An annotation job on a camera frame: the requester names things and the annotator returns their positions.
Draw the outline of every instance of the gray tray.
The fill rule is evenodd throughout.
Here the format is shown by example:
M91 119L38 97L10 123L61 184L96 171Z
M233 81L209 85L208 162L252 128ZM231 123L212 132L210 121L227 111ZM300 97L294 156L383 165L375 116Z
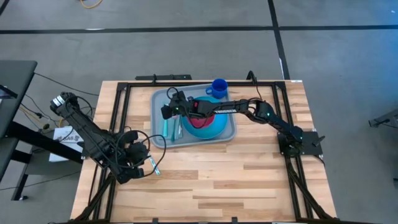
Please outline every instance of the gray tray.
M211 84L181 86L181 87L177 87L177 89L184 91L184 94L186 97L192 96L192 97L196 98L199 96L210 96L205 93L206 88L209 87L210 85ZM163 134L164 120L163 120L162 112L160 109L165 103L170 102L170 100L166 96L167 89L168 88L155 91L154 94L150 98L151 135ZM170 90L169 94L171 95L173 92L175 92L175 90ZM227 93L227 95L220 100L222 102L230 101L229 93ZM171 133L173 131L173 125L171 125L171 124L172 123L169 122L168 133ZM224 131L220 135L218 135L217 137L215 137L213 139L206 139L206 140L198 139L195 136L191 135L183 126L182 126L182 134L183 134L182 138L175 140L174 142L167 139L166 146L168 148L170 148L170 147L191 146L191 145L196 145L196 144L208 144L208 143L214 143L214 142L229 141L232 138L234 138L234 136L236 134L235 118L234 118L233 114L229 114L228 121L227 121ZM151 141L157 147L164 147L164 142L163 142L162 138L151 138Z

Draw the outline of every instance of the gray floor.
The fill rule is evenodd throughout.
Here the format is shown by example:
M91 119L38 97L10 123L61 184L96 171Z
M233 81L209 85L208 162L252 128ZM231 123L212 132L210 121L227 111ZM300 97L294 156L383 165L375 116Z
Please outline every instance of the gray floor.
M398 3L388 0L274 2L281 26L398 24ZM271 24L265 0L104 0L92 10L74 0L10 0L0 17L0 29ZM368 120L398 108L398 30L284 31L282 40L291 79L304 81L315 126L326 135L322 146L338 216L396 223L397 130L369 128ZM237 79L253 70L261 79L282 78L271 31L0 35L0 49L0 59L36 60L36 72L94 93L103 80L153 73ZM63 90L35 77L28 95L51 114L49 101ZM95 97L82 96L96 104ZM16 120L34 128L21 114ZM13 162L0 188L14 186L21 169ZM29 177L28 184L51 178ZM12 190L0 191L2 223L68 220L77 182L73 175L28 187L24 202L10 202Z

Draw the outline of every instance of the blue mug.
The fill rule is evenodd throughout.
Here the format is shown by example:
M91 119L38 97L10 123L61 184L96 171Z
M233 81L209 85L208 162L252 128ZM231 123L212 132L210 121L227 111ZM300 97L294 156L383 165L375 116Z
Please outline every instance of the blue mug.
M213 95L216 99L221 99L226 96L227 89L228 83L222 78L217 78L213 81L211 87L206 88L206 94Z

